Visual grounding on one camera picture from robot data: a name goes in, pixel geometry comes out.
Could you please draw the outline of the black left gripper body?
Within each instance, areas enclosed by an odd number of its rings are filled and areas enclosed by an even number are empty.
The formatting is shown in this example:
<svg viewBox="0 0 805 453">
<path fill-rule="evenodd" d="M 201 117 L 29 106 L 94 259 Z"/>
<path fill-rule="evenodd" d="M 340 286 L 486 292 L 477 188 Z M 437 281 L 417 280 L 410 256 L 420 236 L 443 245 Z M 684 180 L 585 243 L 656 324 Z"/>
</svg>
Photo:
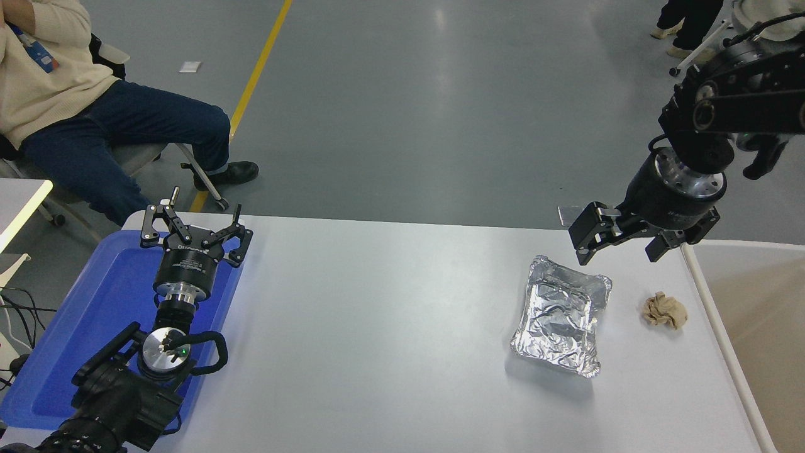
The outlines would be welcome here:
<svg viewBox="0 0 805 453">
<path fill-rule="evenodd" d="M 223 258 L 223 243 L 214 241 L 212 230 L 190 226 L 190 244 L 174 232 L 164 238 L 164 256 L 155 276 L 155 292 L 167 294 L 181 284 L 192 286 L 195 294 L 210 294 L 218 262 Z"/>
</svg>

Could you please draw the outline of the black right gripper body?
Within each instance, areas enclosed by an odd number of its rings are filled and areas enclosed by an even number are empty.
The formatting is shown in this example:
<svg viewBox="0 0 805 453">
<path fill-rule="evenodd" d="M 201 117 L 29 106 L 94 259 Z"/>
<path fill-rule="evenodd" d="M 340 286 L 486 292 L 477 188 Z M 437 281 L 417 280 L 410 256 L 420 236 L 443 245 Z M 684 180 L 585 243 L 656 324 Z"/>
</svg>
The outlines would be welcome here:
<svg viewBox="0 0 805 453">
<path fill-rule="evenodd" d="M 644 161 L 619 204 L 619 227 L 671 230 L 699 243 L 721 218 L 721 173 L 696 172 L 676 154 L 652 154 Z"/>
</svg>

